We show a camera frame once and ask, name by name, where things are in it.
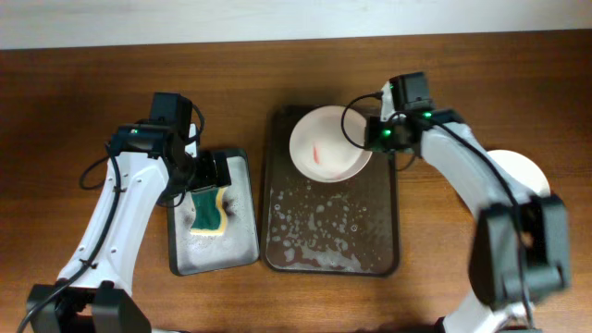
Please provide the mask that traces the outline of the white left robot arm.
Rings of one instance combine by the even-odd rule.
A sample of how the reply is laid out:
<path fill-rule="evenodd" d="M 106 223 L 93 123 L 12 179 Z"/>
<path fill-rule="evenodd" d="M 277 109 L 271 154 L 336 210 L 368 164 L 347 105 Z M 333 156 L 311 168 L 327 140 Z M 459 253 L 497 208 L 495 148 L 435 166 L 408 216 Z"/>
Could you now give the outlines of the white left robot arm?
<path fill-rule="evenodd" d="M 106 145 L 103 189 L 76 252 L 53 285 L 36 284 L 19 331 L 151 332 L 132 300 L 136 259 L 155 207 L 230 184 L 227 157 L 198 151 L 194 125 L 131 124 Z"/>

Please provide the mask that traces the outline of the small black soapy tray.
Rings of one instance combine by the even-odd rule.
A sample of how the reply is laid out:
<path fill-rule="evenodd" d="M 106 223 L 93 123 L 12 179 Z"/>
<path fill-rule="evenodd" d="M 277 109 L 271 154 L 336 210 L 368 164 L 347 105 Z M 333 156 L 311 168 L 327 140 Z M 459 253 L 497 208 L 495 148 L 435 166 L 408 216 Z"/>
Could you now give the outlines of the small black soapy tray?
<path fill-rule="evenodd" d="M 248 157 L 240 148 L 223 150 L 228 158 L 231 185 L 225 187 L 228 226 L 222 236 L 191 234 L 195 219 L 189 192 L 167 210 L 169 267 L 177 276 L 250 265 L 259 257 L 258 233 Z"/>

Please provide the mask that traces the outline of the green and yellow sponge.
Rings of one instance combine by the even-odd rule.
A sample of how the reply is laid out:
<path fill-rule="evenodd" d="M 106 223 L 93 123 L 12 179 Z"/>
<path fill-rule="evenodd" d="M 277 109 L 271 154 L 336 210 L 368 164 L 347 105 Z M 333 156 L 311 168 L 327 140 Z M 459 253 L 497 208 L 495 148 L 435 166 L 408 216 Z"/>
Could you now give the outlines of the green and yellow sponge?
<path fill-rule="evenodd" d="M 191 196 L 195 219 L 191 234 L 198 236 L 222 236 L 228 226 L 228 215 L 224 210 L 226 188 L 195 193 Z"/>

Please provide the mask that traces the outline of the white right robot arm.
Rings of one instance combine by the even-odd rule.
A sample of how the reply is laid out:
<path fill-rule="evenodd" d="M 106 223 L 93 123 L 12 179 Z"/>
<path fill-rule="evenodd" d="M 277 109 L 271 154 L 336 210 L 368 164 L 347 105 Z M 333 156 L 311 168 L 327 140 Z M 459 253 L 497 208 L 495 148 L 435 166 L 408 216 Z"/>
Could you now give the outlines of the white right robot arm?
<path fill-rule="evenodd" d="M 513 319 L 536 331 L 533 307 L 572 283 L 567 209 L 510 176 L 452 110 L 370 117 L 364 147 L 411 151 L 444 176 L 476 222 L 471 290 L 436 322 L 437 332 L 501 332 Z"/>

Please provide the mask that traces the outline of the cream plate with red stain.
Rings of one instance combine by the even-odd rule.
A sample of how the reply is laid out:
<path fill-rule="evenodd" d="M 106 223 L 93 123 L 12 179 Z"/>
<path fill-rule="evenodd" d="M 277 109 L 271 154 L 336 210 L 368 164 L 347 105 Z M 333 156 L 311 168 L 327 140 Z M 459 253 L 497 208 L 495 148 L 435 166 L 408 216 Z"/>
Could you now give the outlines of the cream plate with red stain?
<path fill-rule="evenodd" d="M 489 156 L 510 176 L 539 196 L 551 194 L 549 181 L 542 169 L 528 157 L 509 150 L 492 150 Z"/>

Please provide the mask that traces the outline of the pinkish plate with red smear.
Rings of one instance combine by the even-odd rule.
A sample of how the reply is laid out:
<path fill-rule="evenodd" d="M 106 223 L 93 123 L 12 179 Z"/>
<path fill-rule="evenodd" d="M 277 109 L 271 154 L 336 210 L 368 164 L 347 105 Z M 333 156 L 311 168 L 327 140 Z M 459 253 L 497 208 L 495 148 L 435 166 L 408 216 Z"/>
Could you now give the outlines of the pinkish plate with red smear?
<path fill-rule="evenodd" d="M 290 158 L 308 179 L 335 183 L 350 179 L 369 162 L 372 153 L 344 136 L 341 118 L 345 107 L 327 105 L 306 113 L 290 135 Z"/>

